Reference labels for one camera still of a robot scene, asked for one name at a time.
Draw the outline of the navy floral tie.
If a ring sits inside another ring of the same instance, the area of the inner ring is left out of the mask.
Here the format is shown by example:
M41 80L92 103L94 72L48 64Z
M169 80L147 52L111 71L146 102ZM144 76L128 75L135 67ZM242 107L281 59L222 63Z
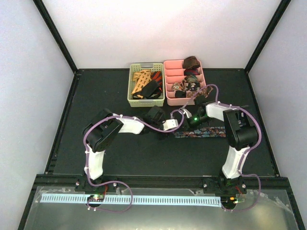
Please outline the navy floral tie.
M176 138L225 138L225 127L203 127L193 131L174 132Z

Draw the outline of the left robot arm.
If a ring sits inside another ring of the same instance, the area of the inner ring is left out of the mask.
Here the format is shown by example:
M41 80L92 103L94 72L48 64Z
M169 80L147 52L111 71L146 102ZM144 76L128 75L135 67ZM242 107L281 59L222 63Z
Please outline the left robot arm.
M103 186L103 160L105 151L118 134L145 134L149 131L168 133L179 128L179 122L166 119L165 112L158 106L152 107L144 115L129 117L102 110L84 129L83 144L85 146L86 163L84 172L88 175L86 185L92 191Z

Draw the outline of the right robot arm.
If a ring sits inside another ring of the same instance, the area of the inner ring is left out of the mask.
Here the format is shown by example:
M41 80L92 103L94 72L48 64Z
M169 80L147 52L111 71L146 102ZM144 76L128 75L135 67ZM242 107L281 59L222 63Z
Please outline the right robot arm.
M242 168L250 151L261 142L261 130L255 118L245 109L221 102L202 103L197 113L183 109L189 127L196 127L209 119L224 122L229 144L228 154L218 178L219 190L230 193L242 178Z

